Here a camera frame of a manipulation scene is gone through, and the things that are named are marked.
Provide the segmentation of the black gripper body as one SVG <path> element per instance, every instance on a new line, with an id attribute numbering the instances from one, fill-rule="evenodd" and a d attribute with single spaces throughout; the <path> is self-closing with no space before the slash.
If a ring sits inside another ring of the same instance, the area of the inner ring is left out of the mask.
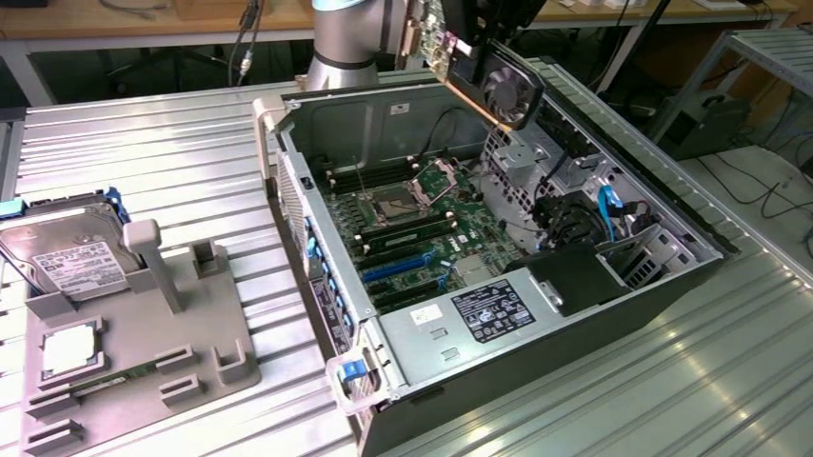
<path id="1" fill-rule="evenodd" d="M 443 0 L 444 27 L 464 43 L 505 40 L 533 22 L 544 0 Z"/>

